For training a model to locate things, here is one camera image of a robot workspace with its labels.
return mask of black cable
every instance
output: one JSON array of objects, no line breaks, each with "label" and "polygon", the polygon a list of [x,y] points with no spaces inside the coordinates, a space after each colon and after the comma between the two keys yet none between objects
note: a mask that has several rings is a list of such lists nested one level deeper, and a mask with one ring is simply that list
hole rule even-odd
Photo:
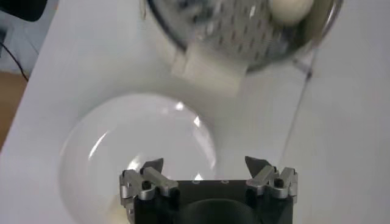
[{"label": "black cable", "polygon": [[296,122],[298,120],[298,113],[299,113],[301,104],[303,102],[303,97],[305,95],[307,86],[311,80],[311,77],[313,76],[313,66],[314,66],[314,63],[316,62],[316,59],[317,59],[317,53],[318,53],[318,49],[315,49],[314,56],[313,56],[313,59],[311,59],[310,65],[305,65],[304,63],[302,63],[298,60],[294,60],[294,64],[295,64],[296,68],[298,68],[299,70],[301,70],[305,74],[305,83],[303,84],[303,88],[300,92],[297,108],[295,109],[294,116],[292,117],[293,120],[292,120],[290,128],[288,130],[285,145],[283,147],[282,157],[280,157],[279,164],[282,162],[282,159],[286,155],[287,147],[289,146],[291,136],[293,135],[292,132],[294,131]]},{"label": "black cable", "polygon": [[8,54],[12,57],[12,59],[15,61],[15,63],[18,65],[20,72],[22,72],[23,78],[28,82],[29,78],[27,78],[27,76],[25,75],[23,68],[20,65],[20,63],[18,62],[18,60],[15,58],[15,56],[13,56],[13,54],[10,52],[10,50],[8,50],[8,48],[4,45],[4,43],[0,42],[0,44],[8,52]]}]

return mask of white table surface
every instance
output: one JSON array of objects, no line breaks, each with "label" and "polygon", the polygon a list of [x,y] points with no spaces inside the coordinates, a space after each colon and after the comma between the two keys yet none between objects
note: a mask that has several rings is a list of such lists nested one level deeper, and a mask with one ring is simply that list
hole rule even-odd
[{"label": "white table surface", "polygon": [[[385,172],[390,170],[390,7],[386,0],[375,3],[346,1],[321,47],[282,160],[300,172],[299,194],[305,197],[299,197],[297,213],[303,215],[296,223],[388,223],[390,218]],[[1,223],[74,223],[59,197],[59,150],[73,126],[107,99],[158,91],[191,101],[216,124],[213,131],[222,128],[223,118],[214,115],[224,114],[218,110],[226,107],[210,106],[219,98],[203,101],[207,97],[187,91],[179,81],[166,82],[169,68],[138,35],[141,21],[129,19],[137,12],[126,0],[60,3],[0,156]],[[235,111],[227,121],[253,128],[254,114],[261,113],[259,123],[271,127],[247,128],[261,140],[247,145],[247,153],[278,162],[302,85],[299,72],[286,67],[245,81],[248,90],[238,101],[244,103],[235,106],[255,113],[244,113],[245,119],[235,117]],[[226,162],[220,177],[243,178],[244,166],[227,165],[235,156],[220,154]]]}]

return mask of perforated metal surface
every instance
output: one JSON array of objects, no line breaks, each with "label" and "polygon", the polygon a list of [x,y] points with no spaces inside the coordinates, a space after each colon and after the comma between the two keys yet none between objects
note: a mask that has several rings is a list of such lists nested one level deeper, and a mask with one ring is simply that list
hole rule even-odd
[{"label": "perforated metal surface", "polygon": [[287,39],[286,29],[273,21],[267,0],[225,0],[217,14],[208,25],[213,32],[205,44],[250,64],[284,55],[293,39]]},{"label": "perforated metal surface", "polygon": [[335,16],[332,13],[334,5],[339,7],[338,0],[317,0],[314,4],[322,6],[316,7],[321,10],[322,16],[313,19],[310,15],[309,22],[283,27],[272,19],[268,0],[148,2],[168,36],[184,50],[192,41],[200,41],[217,52],[245,61],[249,67],[285,58],[321,36],[330,17]]}]

